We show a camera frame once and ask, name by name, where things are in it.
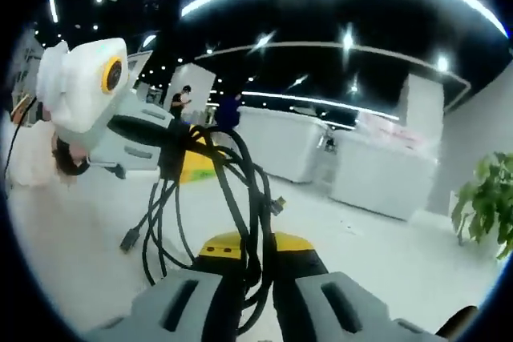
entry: ceiling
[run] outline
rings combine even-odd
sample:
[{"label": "ceiling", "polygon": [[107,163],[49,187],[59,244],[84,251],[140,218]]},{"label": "ceiling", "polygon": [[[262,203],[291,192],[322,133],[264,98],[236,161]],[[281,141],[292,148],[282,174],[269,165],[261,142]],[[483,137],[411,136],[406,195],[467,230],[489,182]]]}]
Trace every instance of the ceiling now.
[{"label": "ceiling", "polygon": [[[148,46],[154,54],[144,69],[144,81],[162,85],[164,93],[181,58],[183,63],[195,62],[216,73],[222,80],[215,85],[219,91],[286,93],[393,114],[409,73],[441,82],[446,105],[461,93],[465,87],[461,81],[428,67],[436,65],[441,55],[447,57],[450,73],[471,84],[467,97],[483,89],[511,60],[511,42],[460,0],[215,0],[183,18],[180,10],[191,0],[55,1],[59,23],[51,21],[47,2],[34,15],[41,43],[51,46],[64,38],[73,47],[122,37],[132,53],[154,33],[157,38]],[[480,1],[507,30],[513,30],[509,0]],[[406,55],[426,65],[389,54],[322,47],[322,43],[341,42],[348,29],[358,46]],[[294,43],[294,47],[217,54],[255,45],[263,34],[273,34],[271,42],[309,42],[310,46]],[[208,49],[213,54],[206,54]],[[291,88],[302,77],[304,82]],[[355,79],[358,92],[352,93]],[[246,100],[250,106],[262,103],[257,98]],[[291,105],[280,99],[266,103],[267,108],[283,110]],[[353,124],[351,111],[317,109],[319,115],[322,112],[328,113],[323,119]]]}]

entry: yellow camera ring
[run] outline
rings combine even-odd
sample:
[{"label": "yellow camera ring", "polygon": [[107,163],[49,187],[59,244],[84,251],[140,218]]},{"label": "yellow camera ring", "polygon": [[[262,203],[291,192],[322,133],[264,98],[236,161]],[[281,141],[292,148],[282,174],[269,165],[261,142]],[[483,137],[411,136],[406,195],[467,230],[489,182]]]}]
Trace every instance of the yellow camera ring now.
[{"label": "yellow camera ring", "polygon": [[111,94],[112,90],[118,85],[121,78],[121,70],[121,58],[119,56],[110,58],[105,66],[105,70],[103,70],[102,92],[104,94]]}]

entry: cable bundle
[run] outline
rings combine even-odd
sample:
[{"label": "cable bundle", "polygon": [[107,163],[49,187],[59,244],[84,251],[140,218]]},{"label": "cable bundle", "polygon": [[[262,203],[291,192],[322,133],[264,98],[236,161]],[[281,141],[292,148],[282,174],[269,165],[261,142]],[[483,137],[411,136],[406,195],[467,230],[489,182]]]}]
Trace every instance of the cable bundle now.
[{"label": "cable bundle", "polygon": [[[224,132],[226,135],[232,137],[233,141],[236,143],[239,149],[240,156],[230,148],[216,146],[212,141],[212,133],[214,132]],[[200,143],[198,141],[201,138],[205,141],[206,144]],[[261,286],[258,288],[258,290],[244,301],[244,308],[248,308],[254,304],[256,307],[255,311],[249,317],[246,324],[238,329],[238,334],[240,335],[244,332],[247,332],[260,317],[262,311],[264,310],[265,301],[267,300],[269,288],[272,283],[272,277],[270,273],[272,269],[266,268],[272,259],[273,250],[276,249],[271,231],[271,191],[269,180],[262,168],[252,162],[244,140],[235,131],[224,131],[218,127],[204,128],[195,126],[189,131],[188,137],[185,139],[184,147],[188,151],[193,151],[212,160],[221,190],[223,191],[224,197],[226,198],[228,208],[232,214],[237,230],[240,233],[242,252],[241,257],[243,261],[247,261],[245,264],[246,271],[244,275],[246,293],[250,288],[257,286],[261,281]],[[240,209],[228,184],[224,170],[225,167],[228,168],[242,183],[248,187],[249,229],[244,223]],[[261,192],[258,188],[257,174],[262,180],[264,192]],[[146,215],[140,220],[136,227],[132,228],[127,233],[125,239],[121,243],[121,248],[124,251],[128,251],[139,238],[140,228],[144,225],[144,223],[148,223],[147,233],[143,241],[142,257],[144,273],[151,285],[155,284],[155,280],[149,271],[147,263],[147,248],[150,239],[157,247],[160,269],[163,276],[167,275],[165,259],[170,260],[180,268],[189,268],[189,266],[183,264],[171,254],[169,254],[162,245],[162,216],[164,207],[169,198],[171,198],[173,192],[175,192],[176,219],[178,223],[180,238],[191,261],[195,259],[190,247],[188,246],[187,240],[185,239],[184,229],[182,226],[180,214],[179,179],[176,179],[175,182],[171,182],[170,179],[165,179],[164,184],[160,190],[160,197],[156,200],[157,189],[158,183],[154,184],[151,190]],[[259,222],[262,228],[263,266],[261,266],[261,262],[259,261],[257,254]]]}]

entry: white floor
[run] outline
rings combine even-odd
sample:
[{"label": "white floor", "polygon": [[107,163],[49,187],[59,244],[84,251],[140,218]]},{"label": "white floor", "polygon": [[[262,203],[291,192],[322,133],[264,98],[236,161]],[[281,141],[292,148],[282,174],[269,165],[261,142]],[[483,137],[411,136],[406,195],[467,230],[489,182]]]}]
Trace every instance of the white floor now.
[{"label": "white floor", "polygon": [[[244,188],[232,187],[247,216]],[[448,218],[419,212],[411,223],[360,211],[324,198],[307,187],[271,180],[273,196],[287,200],[273,229],[308,239],[330,271],[342,271],[388,303],[390,315],[429,332],[468,304],[481,304],[499,275],[493,260],[480,260],[457,245]],[[101,170],[71,186],[14,189],[10,205],[29,265],[48,298],[83,332],[130,310],[147,287],[142,238],[124,255],[119,243],[146,211],[148,181],[119,181]],[[182,186],[184,228],[192,250],[235,229],[216,179]],[[174,204],[165,213],[168,250],[183,261]],[[156,252],[152,271],[159,276]],[[269,298],[256,326],[241,341],[281,340]]]}]

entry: white robot head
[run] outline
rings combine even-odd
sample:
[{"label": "white robot head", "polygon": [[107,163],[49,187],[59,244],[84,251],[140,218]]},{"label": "white robot head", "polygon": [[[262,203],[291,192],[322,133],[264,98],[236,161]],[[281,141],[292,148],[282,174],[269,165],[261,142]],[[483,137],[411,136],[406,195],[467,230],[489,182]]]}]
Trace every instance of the white robot head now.
[{"label": "white robot head", "polygon": [[127,46],[121,38],[99,40],[68,51],[66,42],[45,50],[39,66],[36,96],[56,127],[88,132],[126,92]]}]

